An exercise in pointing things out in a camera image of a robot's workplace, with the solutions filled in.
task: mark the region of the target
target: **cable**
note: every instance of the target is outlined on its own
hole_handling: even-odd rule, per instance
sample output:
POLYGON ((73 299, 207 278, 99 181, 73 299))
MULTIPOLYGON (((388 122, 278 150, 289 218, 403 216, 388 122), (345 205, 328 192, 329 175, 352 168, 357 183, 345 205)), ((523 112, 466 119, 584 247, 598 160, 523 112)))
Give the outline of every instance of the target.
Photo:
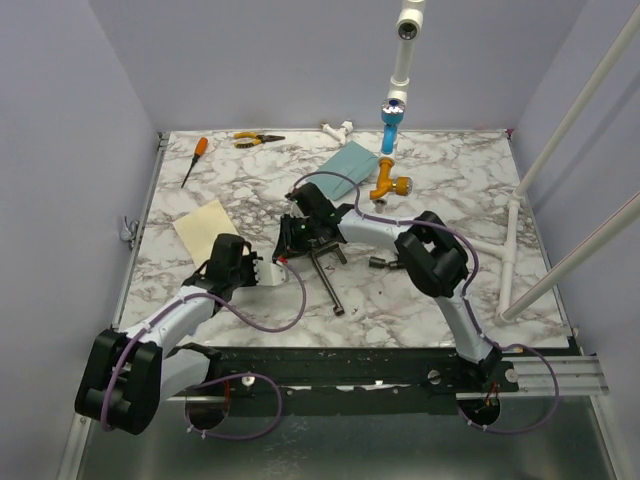
POLYGON ((290 328, 293 328, 300 321, 307 307, 307 290, 304 286, 304 281, 302 280, 302 277, 300 276, 300 274, 296 272, 293 268, 291 268, 289 264, 283 263, 283 265, 287 270, 289 270, 293 274, 294 277, 296 277, 296 280, 298 280, 298 282, 300 283, 300 290, 302 290, 302 303, 300 305, 300 311, 298 311, 298 314, 290 323, 288 323, 283 327, 277 327, 277 328, 263 327, 262 325, 255 323, 246 314, 242 313, 240 310, 238 310, 236 307, 229 304, 222 298, 207 292, 192 293, 190 295, 186 295, 183 299, 176 300, 175 302, 167 305, 162 311, 160 311, 160 313, 158 313, 158 315, 156 315, 154 318, 149 320, 149 322, 147 323, 148 328, 141 328, 140 331, 136 333, 131 338, 131 340, 129 340, 129 342, 127 342, 124 349, 122 350, 122 353, 120 354, 120 357, 118 358, 118 361, 116 362, 116 366, 113 369, 113 373, 111 374, 111 378, 109 379, 107 390, 105 391, 104 399, 102 401, 102 408, 100 409, 100 425, 102 426, 102 430, 105 432, 113 431, 113 427, 109 425, 109 421, 108 421, 109 405, 111 404, 111 397, 113 395, 113 390, 115 389, 116 382, 118 381, 118 375, 120 375, 120 372, 124 367, 124 364, 127 360, 127 357, 129 356, 129 353, 131 353, 131 350, 133 349, 135 344, 144 335, 147 334, 148 329, 153 328, 155 325, 158 324, 158 322, 160 322, 160 320, 162 320, 164 317, 166 317, 169 313, 171 313, 178 306, 182 305, 184 302, 188 302, 189 300, 192 300, 194 298, 209 298, 211 300, 214 300, 216 303, 219 303, 223 307, 227 308, 231 312, 233 312, 233 314, 235 314, 240 320, 242 320, 247 325, 265 333, 280 333, 280 332, 289 330, 290 328))
POLYGON ((547 367, 547 369, 549 370, 549 373, 551 374, 551 379, 553 380, 553 387, 554 387, 554 401, 553 401, 553 405, 551 406, 551 409, 542 420, 540 420, 539 422, 536 422, 535 424, 529 427, 516 429, 516 430, 501 430, 497 428, 488 427, 487 425, 480 425, 470 420, 464 414, 464 412, 462 412, 462 410, 459 409, 459 412, 462 415, 462 417, 467 421, 467 424, 469 426, 477 428, 478 430, 482 430, 483 432, 494 433, 497 435, 519 435, 522 433, 527 433, 532 430, 535 430, 536 428, 539 428, 545 425, 547 422, 549 422, 549 420, 551 420, 551 417, 553 417, 553 415, 556 413, 556 410, 558 409, 558 405, 560 403, 560 386, 558 384, 558 378, 556 376, 556 373, 554 372, 553 367, 551 366, 551 363, 549 363, 549 361, 537 350, 519 343, 513 343, 506 347, 502 347, 498 342, 496 342, 495 340, 492 340, 483 332, 482 327, 480 326, 478 319, 475 316, 473 307, 469 302, 469 296, 467 295, 467 290, 469 289, 471 282, 473 282, 473 280, 478 275, 478 271, 480 270, 480 258, 478 257, 478 252, 476 251, 474 246, 471 244, 471 242, 458 231, 445 227, 444 225, 440 225, 439 223, 426 222, 423 220, 393 220, 390 218, 378 217, 376 215, 364 213, 362 210, 360 210, 360 206, 359 206, 359 203, 360 203, 359 185, 353 180, 351 180, 349 177, 347 177, 346 175, 342 175, 340 173, 336 173, 336 172, 308 173, 300 177, 298 180, 296 180, 295 183, 293 184, 293 188, 296 188, 300 184, 300 182, 302 182, 302 180, 305 180, 306 178, 312 177, 314 175, 331 175, 334 177, 341 178, 342 180, 345 180, 349 182, 351 185, 353 185, 353 187, 356 190, 356 199, 353 203, 353 209, 358 215, 360 215, 360 217, 364 219, 373 220, 375 222, 380 222, 387 225, 421 225, 425 227, 435 228, 437 230, 441 230, 443 232, 447 232, 453 235, 454 237, 458 238, 467 247, 469 252, 471 252, 471 257, 473 258, 473 268, 472 268, 471 274, 466 279, 465 283, 462 285, 461 295, 462 295, 462 301, 464 303, 465 309, 467 310, 467 313, 469 314, 469 318, 471 319, 471 323, 473 324, 473 328, 476 330, 478 335, 480 335, 480 338, 482 338, 485 342, 487 342, 489 345, 491 345, 494 348, 497 348, 503 352, 507 350, 511 350, 513 348, 522 348, 524 350, 527 350, 531 354, 535 355, 536 357, 538 357, 542 361, 542 363, 544 363, 545 367, 547 367))
POLYGON ((280 420, 282 419, 282 407, 283 407, 282 394, 280 393, 280 389, 278 388, 278 385, 276 384, 276 382, 274 382, 272 379, 270 379, 269 377, 267 377, 265 375, 262 375, 260 373, 251 373, 251 372, 234 373, 233 375, 227 375, 226 377, 216 378, 215 380, 211 380, 210 382, 201 383, 200 385, 196 385, 195 387, 191 387, 191 388, 192 389, 200 389, 200 388, 211 387, 213 385, 217 385, 217 384, 222 383, 222 382, 226 382, 226 381, 229 381, 229 380, 235 380, 236 378, 242 378, 242 377, 247 377, 247 376, 251 376, 251 377, 259 378, 260 380, 264 380, 276 392, 276 397, 278 398, 278 409, 276 411, 275 418, 273 419, 273 421, 269 425, 267 425, 265 428, 263 428, 259 432, 251 433, 249 435, 227 435, 227 434, 224 434, 224 433, 215 433, 215 432, 211 432, 211 431, 208 431, 208 430, 199 430, 199 429, 195 428, 193 426, 193 423, 191 422, 191 418, 189 418, 189 413, 186 412, 186 410, 185 410, 185 417, 187 419, 187 422, 189 422, 189 428, 187 429, 187 432, 191 432, 191 430, 194 430, 194 431, 198 432, 200 435, 202 435, 203 436, 202 438, 211 437, 211 438, 218 438, 218 439, 221 439, 221 440, 243 441, 243 440, 255 440, 256 438, 263 437, 267 433, 271 432, 274 428, 276 428, 278 426, 278 423, 280 423, 280 420))

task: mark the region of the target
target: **white marble surface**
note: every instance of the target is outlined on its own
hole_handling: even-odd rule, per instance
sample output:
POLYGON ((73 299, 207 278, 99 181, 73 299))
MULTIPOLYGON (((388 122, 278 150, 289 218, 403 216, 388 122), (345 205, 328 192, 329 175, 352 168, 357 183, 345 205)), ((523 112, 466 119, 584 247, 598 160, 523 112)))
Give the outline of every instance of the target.
MULTIPOLYGON (((277 240, 279 218, 287 210, 284 194, 302 174, 329 159, 338 145, 321 132, 268 132, 286 140, 248 150, 233 147, 227 132, 174 132, 169 141, 149 220, 140 248, 121 327, 146 318, 176 293, 194 265, 172 227, 172 222, 212 200, 227 210, 240 235, 265 258, 277 240), (184 177, 198 139, 209 147, 184 189, 184 177)), ((352 139, 378 151, 381 133, 355 132, 352 139)), ((508 194, 517 183, 509 144, 502 132, 405 132, 398 142, 395 176, 409 175, 414 190, 409 197, 391 196, 385 213, 415 216, 436 212, 450 227, 481 240, 499 243, 506 233, 508 194)), ((371 176, 364 193, 375 183, 371 176)), ((352 202, 353 194, 341 201, 352 202)), ((372 210, 364 201, 364 210, 372 210)), ((513 298, 546 272, 533 222, 525 208, 518 228, 518 264, 513 298)), ((349 263, 335 255, 321 258, 345 306, 335 317, 332 303, 306 258, 291 262, 306 281, 308 306, 301 322, 280 334, 265 334, 221 311, 202 324, 193 337, 217 346, 296 347, 434 347, 451 346, 452 336, 435 302, 422 295, 404 271, 369 269, 371 255, 393 259, 361 245, 346 245, 349 263)), ((498 301, 500 263, 480 254, 480 274, 471 292, 489 335, 502 344, 523 342, 538 347, 565 347, 566 328, 552 294, 536 302, 515 324, 493 320, 498 301)), ((233 303, 267 326, 282 325, 300 305, 295 282, 268 288, 240 289, 233 303)))

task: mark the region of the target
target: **wall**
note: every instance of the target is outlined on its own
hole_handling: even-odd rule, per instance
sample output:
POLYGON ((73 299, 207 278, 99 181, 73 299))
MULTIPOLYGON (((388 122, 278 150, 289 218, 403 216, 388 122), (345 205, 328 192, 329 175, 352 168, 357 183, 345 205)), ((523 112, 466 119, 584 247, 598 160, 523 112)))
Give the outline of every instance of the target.
MULTIPOLYGON (((514 135, 524 172, 638 5, 590 0, 541 82, 514 135)), ((640 185, 640 36, 533 184, 529 195, 552 263, 634 195, 640 185)), ((581 343, 603 363, 629 448, 640 472, 640 222, 560 285, 581 343)))
POLYGON ((0 4, 0 477, 55 478, 157 147, 85 0, 0 4))
MULTIPOLYGON (((400 0, 90 0, 163 130, 380 127, 400 0)), ((585 0, 430 0, 405 128, 515 126, 585 0)))

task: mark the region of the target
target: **pliers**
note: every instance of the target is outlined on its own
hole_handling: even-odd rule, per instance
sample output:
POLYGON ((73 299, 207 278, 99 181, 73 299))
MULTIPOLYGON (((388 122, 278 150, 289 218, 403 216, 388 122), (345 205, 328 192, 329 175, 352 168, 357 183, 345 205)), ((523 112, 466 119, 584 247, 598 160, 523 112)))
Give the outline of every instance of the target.
POLYGON ((261 143, 276 142, 278 140, 284 140, 284 137, 278 135, 260 135, 255 132, 240 132, 236 133, 233 138, 250 138, 252 140, 244 142, 236 142, 236 148, 250 148, 261 143))

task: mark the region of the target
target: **purple cable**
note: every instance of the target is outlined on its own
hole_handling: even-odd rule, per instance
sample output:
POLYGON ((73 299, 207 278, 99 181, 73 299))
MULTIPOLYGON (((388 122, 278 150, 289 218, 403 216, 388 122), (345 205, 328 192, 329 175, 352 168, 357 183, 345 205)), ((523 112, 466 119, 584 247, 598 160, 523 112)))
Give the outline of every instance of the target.
POLYGON ((462 301, 464 303, 465 309, 469 314, 471 323, 473 323, 473 328, 475 328, 478 335, 480 335, 480 338, 482 338, 485 342, 487 342, 492 347, 495 347, 503 352, 507 350, 511 350, 513 348, 522 348, 532 353, 536 357, 538 357, 542 361, 542 363, 544 363, 545 367, 547 367, 547 369, 549 370, 549 373, 551 374, 551 379, 553 380, 553 387, 554 387, 554 401, 553 401, 553 405, 551 406, 551 409, 549 410, 549 413, 547 413, 547 415, 542 420, 540 420, 539 422, 533 425, 530 425, 529 427, 521 428, 517 430, 501 430, 501 429, 491 428, 486 425, 480 425, 469 420, 469 418, 467 418, 467 416, 464 414, 464 412, 462 412, 462 410, 459 409, 459 412, 462 415, 462 417, 467 421, 467 424, 469 426, 477 428, 478 430, 482 430, 483 432, 495 433, 498 435, 519 435, 522 433, 528 433, 549 422, 549 420, 551 420, 551 417, 553 417, 553 415, 556 413, 556 410, 558 409, 558 405, 560 403, 560 386, 558 384, 558 378, 556 376, 556 373, 553 370, 553 367, 551 366, 551 363, 549 363, 549 361, 540 352, 526 345, 514 343, 506 347, 500 346, 498 342, 496 342, 495 340, 492 340, 487 335, 485 335, 485 333, 482 331, 482 327, 480 327, 480 324, 478 323, 478 319, 476 318, 475 313, 473 312, 471 303, 468 300, 467 290, 469 289, 471 282, 473 282, 473 280, 478 275, 478 271, 480 270, 480 258, 478 257, 478 252, 476 251, 475 247, 471 244, 471 242, 464 235, 457 232, 456 230, 445 227, 444 225, 440 225, 439 223, 426 222, 423 220, 397 220, 396 221, 390 218, 378 217, 376 215, 370 215, 368 213, 364 213, 362 210, 360 210, 360 206, 359 206, 360 187, 356 182, 351 180, 349 177, 347 177, 346 175, 342 175, 340 173, 335 173, 335 172, 308 173, 300 177, 298 180, 296 180, 296 182, 293 184, 293 188, 296 188, 300 184, 300 182, 302 182, 302 180, 312 177, 314 175, 332 175, 334 177, 341 178, 349 182, 351 185, 353 185, 353 187, 356 190, 356 199, 353 202, 353 209, 362 218, 365 218, 367 220, 373 220, 375 222, 385 223, 387 225, 422 225, 425 227, 435 228, 437 230, 447 232, 453 235, 454 237, 458 238, 467 247, 467 249, 469 249, 469 251, 471 252, 471 257, 473 258, 473 269, 471 270, 471 274, 469 275, 465 283, 462 285, 461 294, 462 294, 462 301))
POLYGON ((211 437, 211 438, 219 438, 221 440, 255 440, 256 438, 260 438, 265 436, 267 433, 271 432, 274 428, 276 428, 278 426, 278 423, 280 423, 280 420, 282 419, 282 394, 280 393, 280 389, 278 388, 278 385, 276 385, 276 382, 274 382, 273 380, 271 380, 269 377, 262 375, 260 373, 251 373, 251 372, 247 372, 247 373, 235 373, 233 375, 227 375, 226 377, 221 377, 221 378, 216 378, 215 380, 211 380, 210 382, 205 382, 205 383, 201 383, 200 385, 196 385, 195 387, 191 387, 193 389, 199 389, 199 388, 205 388, 205 387, 211 387, 213 385, 217 385, 219 383, 223 383, 223 382, 227 382, 229 380, 235 380, 236 378, 242 378, 242 377, 246 377, 246 376, 251 376, 251 377, 255 377, 255 378, 259 378, 261 380, 264 380, 265 382, 267 382, 271 388, 273 388, 274 392, 276 392, 276 397, 278 397, 278 410, 276 411, 276 416, 273 419, 273 421, 267 425, 265 428, 263 428, 262 430, 260 430, 259 432, 256 433, 251 433, 249 435, 226 435, 224 433, 215 433, 215 432, 210 432, 207 430, 198 430, 197 428, 195 428, 193 426, 193 422, 191 421, 191 418, 189 418, 189 413, 185 410, 185 417, 187 419, 187 422, 189 422, 189 429, 190 430, 194 430, 196 432, 198 432, 201 435, 205 435, 207 437, 211 437))
MULTIPOLYGON (((149 320, 148 322, 149 328, 153 328, 155 325, 157 325, 157 323, 160 320, 162 320, 169 313, 171 313, 176 307, 178 307, 179 305, 182 305, 184 302, 187 302, 194 298, 209 298, 211 300, 214 300, 216 303, 219 303, 223 307, 227 308, 229 311, 231 311, 234 315, 236 315, 240 320, 242 320, 247 325, 257 330, 260 330, 261 332, 281 333, 281 332, 284 332, 285 330, 289 330, 290 328, 293 328, 300 321, 300 319, 302 318, 302 315, 304 314, 304 311, 307 307, 307 290, 304 287, 304 281, 302 280, 302 277, 300 276, 300 274, 296 272, 293 268, 291 268, 288 264, 285 263, 283 265, 287 270, 289 270, 293 274, 294 277, 296 277, 296 280, 298 280, 298 282, 300 283, 300 289, 302 290, 302 304, 300 305, 300 311, 298 311, 298 314, 296 315, 296 317, 289 324, 283 327, 277 327, 277 328, 263 327, 262 325, 255 323, 247 315, 245 315, 236 307, 229 304, 228 302, 218 297, 217 295, 203 292, 203 293, 192 293, 190 295, 186 295, 183 299, 176 300, 175 302, 167 305, 160 313, 158 313, 158 315, 156 315, 154 318, 149 320)), ((118 375, 120 375, 120 372, 124 367, 127 357, 129 356, 129 353, 131 353, 131 350, 135 346, 136 342, 138 342, 138 340, 140 340, 146 333, 147 333, 147 329, 142 328, 138 333, 136 333, 131 338, 131 340, 129 340, 127 345, 122 350, 122 353, 120 354, 120 357, 116 362, 116 366, 113 369, 113 373, 111 374, 111 378, 109 379, 109 383, 107 385, 107 390, 105 391, 105 394, 104 394, 104 400, 102 401, 102 408, 100 409, 100 425, 102 426, 102 430, 105 432, 113 431, 113 427, 109 425, 108 415, 109 415, 109 405, 111 404, 111 397, 113 395, 113 390, 115 389, 116 382, 118 381, 118 375)), ((256 373, 252 373, 251 375, 254 377, 259 376, 256 373)))

